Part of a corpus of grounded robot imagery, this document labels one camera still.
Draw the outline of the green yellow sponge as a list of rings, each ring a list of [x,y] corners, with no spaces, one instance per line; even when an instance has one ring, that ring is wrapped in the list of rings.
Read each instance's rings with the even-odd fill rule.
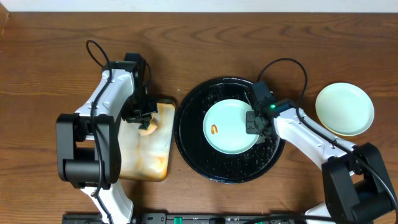
[[[139,134],[141,136],[148,136],[152,134],[156,129],[157,125],[154,121],[145,122],[139,126]]]

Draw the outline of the light blue plate front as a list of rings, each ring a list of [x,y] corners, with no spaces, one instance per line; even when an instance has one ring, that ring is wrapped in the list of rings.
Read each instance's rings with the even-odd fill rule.
[[[257,142],[258,134],[246,132],[246,113],[249,104],[228,99],[215,103],[203,119],[203,133],[214,149],[224,154],[240,154]]]

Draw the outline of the light blue plate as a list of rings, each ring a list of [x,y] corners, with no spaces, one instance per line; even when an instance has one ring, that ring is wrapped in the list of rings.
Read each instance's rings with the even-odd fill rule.
[[[228,99],[215,103],[203,119],[203,133],[214,149],[224,154],[240,154],[257,142],[258,134],[246,132],[246,113],[249,104]]]
[[[325,121],[374,120],[374,105],[365,91],[350,83],[333,83],[315,101],[318,119]]]

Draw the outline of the yellow plate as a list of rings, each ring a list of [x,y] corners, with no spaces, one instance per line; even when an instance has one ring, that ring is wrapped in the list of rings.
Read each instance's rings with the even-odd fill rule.
[[[327,130],[342,136],[357,136],[367,131],[373,119],[354,119],[350,121],[325,121],[320,119],[320,122]]]

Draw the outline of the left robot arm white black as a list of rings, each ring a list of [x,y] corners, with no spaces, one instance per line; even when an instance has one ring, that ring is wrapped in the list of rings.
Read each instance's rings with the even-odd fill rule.
[[[99,223],[132,223],[133,202],[119,181],[121,121],[154,127],[155,99],[147,94],[146,61],[111,61],[87,102],[56,121],[58,174],[81,189],[97,206]]]

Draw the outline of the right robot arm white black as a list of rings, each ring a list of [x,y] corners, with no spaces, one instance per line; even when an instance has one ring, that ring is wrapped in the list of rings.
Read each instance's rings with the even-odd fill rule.
[[[371,223],[397,210],[379,149],[356,145],[321,127],[290,100],[253,100],[249,133],[271,135],[301,150],[322,171],[329,222]]]

